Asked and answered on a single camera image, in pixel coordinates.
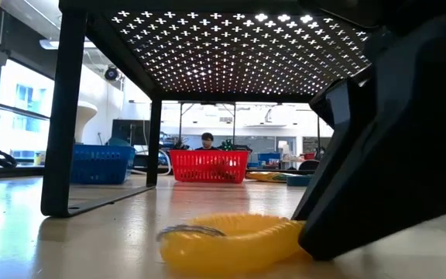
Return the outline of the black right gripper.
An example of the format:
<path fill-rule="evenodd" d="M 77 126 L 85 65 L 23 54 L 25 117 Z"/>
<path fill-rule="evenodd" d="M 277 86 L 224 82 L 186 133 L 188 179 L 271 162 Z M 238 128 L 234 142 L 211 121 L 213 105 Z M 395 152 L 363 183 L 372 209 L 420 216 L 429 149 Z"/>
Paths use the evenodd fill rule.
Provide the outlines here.
<path fill-rule="evenodd" d="M 382 211 L 382 124 L 376 68 L 419 57 L 446 67 L 446 0 L 378 0 L 383 14 L 365 43 L 369 66 L 311 101 L 328 109 L 334 133 L 291 219 L 374 222 Z"/>

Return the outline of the yellow spiral wrist coil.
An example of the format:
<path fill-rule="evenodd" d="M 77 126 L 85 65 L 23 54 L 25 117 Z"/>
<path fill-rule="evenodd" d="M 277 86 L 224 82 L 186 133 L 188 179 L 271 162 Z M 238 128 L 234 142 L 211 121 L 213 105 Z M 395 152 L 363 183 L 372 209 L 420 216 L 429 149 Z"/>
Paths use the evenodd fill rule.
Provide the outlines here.
<path fill-rule="evenodd" d="M 305 250 L 305 221 L 275 215 L 218 213 L 158 232 L 167 266 L 180 274 L 226 276 L 265 269 Z"/>

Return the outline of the blue storage bin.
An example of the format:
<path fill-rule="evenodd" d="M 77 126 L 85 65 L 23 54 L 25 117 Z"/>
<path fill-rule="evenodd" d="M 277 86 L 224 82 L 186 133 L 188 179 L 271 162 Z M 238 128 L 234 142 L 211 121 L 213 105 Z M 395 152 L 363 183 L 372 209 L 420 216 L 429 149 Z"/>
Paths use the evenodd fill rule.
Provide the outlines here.
<path fill-rule="evenodd" d="M 260 167 L 279 167 L 281 162 L 280 153 L 259 153 L 258 164 Z"/>

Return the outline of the yellow green crayon box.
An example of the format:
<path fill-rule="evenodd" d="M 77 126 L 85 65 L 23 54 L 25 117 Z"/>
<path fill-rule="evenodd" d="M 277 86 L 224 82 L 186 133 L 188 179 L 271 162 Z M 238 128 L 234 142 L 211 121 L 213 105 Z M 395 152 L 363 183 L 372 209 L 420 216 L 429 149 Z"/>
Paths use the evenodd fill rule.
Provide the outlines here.
<path fill-rule="evenodd" d="M 296 174 L 288 174 L 282 172 L 251 171 L 246 173 L 245 178 L 261 182 L 286 183 L 289 177 L 296 176 Z"/>

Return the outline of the person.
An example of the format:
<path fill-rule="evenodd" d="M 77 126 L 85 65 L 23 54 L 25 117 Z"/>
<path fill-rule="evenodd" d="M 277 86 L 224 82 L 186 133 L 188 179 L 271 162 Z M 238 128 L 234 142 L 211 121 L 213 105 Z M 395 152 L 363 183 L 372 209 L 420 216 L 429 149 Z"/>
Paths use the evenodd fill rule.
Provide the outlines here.
<path fill-rule="evenodd" d="M 203 133 L 201 135 L 201 147 L 197 150 L 218 150 L 217 147 L 213 146 L 214 137 L 211 133 Z"/>

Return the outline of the red plastic basket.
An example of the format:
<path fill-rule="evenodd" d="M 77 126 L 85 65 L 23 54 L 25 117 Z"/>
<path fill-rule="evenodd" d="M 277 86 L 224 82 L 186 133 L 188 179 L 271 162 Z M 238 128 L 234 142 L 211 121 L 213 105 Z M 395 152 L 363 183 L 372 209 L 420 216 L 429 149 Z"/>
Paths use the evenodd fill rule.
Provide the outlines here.
<path fill-rule="evenodd" d="M 243 150 L 170 151 L 173 176 L 182 182 L 242 183 L 248 158 Z"/>

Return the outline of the black computer monitor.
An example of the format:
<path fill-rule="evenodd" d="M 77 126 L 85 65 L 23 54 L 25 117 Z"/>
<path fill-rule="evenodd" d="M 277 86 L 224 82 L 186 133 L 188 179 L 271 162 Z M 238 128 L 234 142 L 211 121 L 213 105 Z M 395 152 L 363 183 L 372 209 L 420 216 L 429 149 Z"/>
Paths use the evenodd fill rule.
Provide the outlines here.
<path fill-rule="evenodd" d="M 111 137 L 124 140 L 131 146 L 148 145 L 150 134 L 149 120 L 113 119 Z"/>

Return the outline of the blue plastic basket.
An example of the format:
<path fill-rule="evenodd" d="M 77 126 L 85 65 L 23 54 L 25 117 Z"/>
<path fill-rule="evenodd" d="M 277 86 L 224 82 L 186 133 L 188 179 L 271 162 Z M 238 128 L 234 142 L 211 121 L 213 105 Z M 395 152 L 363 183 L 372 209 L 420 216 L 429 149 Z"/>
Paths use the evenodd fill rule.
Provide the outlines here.
<path fill-rule="evenodd" d="M 74 146 L 72 184 L 123 184 L 130 176 L 136 150 L 131 146 Z"/>

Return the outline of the white mushroom table lamp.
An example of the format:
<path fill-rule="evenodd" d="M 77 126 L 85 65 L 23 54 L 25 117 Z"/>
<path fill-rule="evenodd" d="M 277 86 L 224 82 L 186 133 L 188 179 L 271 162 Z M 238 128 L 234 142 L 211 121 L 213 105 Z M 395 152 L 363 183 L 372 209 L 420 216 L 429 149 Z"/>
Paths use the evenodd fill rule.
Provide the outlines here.
<path fill-rule="evenodd" d="M 75 143 L 83 143 L 82 137 L 85 125 L 97 114 L 98 109 L 89 102 L 79 101 L 77 103 L 77 115 L 75 122 Z"/>

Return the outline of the black perforated metal shelf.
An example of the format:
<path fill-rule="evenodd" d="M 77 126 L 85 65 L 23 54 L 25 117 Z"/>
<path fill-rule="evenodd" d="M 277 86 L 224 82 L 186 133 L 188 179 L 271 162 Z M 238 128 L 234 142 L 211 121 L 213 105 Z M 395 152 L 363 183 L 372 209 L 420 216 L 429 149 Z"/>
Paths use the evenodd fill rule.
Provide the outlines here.
<path fill-rule="evenodd" d="M 59 0 L 62 13 L 41 211 L 69 203 L 84 43 L 152 102 L 147 188 L 157 181 L 162 101 L 304 103 L 368 65 L 377 0 Z"/>

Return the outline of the ceiling light fixture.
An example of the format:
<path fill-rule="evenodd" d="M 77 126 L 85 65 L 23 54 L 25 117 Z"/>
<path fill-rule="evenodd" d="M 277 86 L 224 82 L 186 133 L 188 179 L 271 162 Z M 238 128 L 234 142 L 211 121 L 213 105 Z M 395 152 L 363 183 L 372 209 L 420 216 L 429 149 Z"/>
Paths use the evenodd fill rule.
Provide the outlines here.
<path fill-rule="evenodd" d="M 40 40 L 40 46 L 44 50 L 57 50 L 59 48 L 60 42 L 58 40 Z M 95 49 L 96 46 L 91 41 L 84 41 L 84 49 Z"/>

